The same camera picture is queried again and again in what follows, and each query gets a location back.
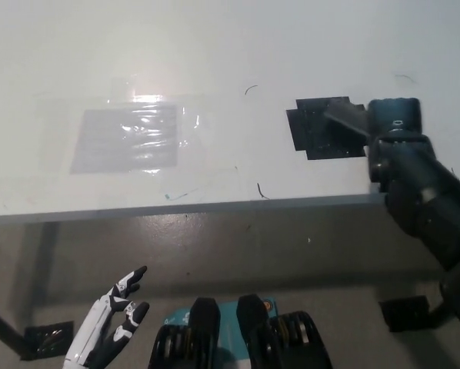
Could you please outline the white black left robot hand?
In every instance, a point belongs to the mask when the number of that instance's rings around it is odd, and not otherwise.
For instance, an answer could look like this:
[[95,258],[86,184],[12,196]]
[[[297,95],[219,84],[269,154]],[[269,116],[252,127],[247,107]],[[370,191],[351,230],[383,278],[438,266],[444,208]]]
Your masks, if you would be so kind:
[[95,301],[65,355],[64,368],[106,368],[124,349],[150,308],[128,299],[146,271],[146,266],[132,271]]

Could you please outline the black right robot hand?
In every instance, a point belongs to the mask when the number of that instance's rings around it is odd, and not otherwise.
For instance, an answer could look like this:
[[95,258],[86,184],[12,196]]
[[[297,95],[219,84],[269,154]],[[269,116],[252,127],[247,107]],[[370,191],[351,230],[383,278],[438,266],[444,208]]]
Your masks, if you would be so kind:
[[422,133],[422,110],[417,98],[385,98],[369,102],[368,130],[377,136],[393,130]]

